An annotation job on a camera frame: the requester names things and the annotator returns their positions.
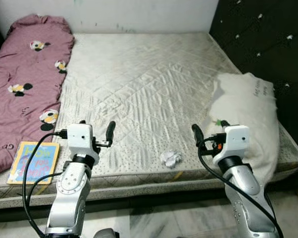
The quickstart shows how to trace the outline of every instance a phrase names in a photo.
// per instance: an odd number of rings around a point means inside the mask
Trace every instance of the pink bedsheet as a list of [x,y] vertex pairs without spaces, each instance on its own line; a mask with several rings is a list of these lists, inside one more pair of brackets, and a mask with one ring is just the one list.
[[20,141],[54,130],[73,42],[62,17],[30,15],[12,24],[0,50],[0,172]]

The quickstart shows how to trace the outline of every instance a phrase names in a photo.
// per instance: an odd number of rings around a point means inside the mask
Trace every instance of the floor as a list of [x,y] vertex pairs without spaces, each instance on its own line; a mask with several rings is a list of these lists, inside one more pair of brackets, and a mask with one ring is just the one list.
[[[277,220],[285,238],[298,238],[298,197],[294,192],[271,192]],[[37,220],[43,230],[46,219]],[[83,238],[112,227],[120,238],[237,238],[232,207],[226,199],[131,210],[89,213]],[[0,238],[33,238],[27,221],[0,223]]]

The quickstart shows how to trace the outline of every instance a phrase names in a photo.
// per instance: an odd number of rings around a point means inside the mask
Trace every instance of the white pillow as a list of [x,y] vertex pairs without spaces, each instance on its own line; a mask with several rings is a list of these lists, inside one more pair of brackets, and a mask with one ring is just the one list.
[[279,128],[273,84],[251,73],[218,75],[204,121],[205,137],[222,132],[218,120],[246,125],[250,129],[249,148],[244,163],[266,184],[273,176],[279,152]]

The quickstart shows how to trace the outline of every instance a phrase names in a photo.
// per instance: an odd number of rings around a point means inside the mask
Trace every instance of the white quilted mattress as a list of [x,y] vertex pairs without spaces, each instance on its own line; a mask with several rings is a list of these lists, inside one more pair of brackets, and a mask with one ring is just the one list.
[[[206,33],[75,34],[63,84],[56,129],[84,119],[97,139],[116,122],[114,143],[102,149],[93,168],[88,199],[221,187],[198,160],[191,125],[206,116],[213,80],[221,72],[240,73]],[[298,168],[298,147],[280,126],[281,149],[274,179]],[[69,160],[61,144],[56,171]],[[181,152],[174,169],[161,164],[162,152]],[[0,174],[0,208],[21,206],[20,186]],[[34,205],[53,201],[55,179],[38,187]]]

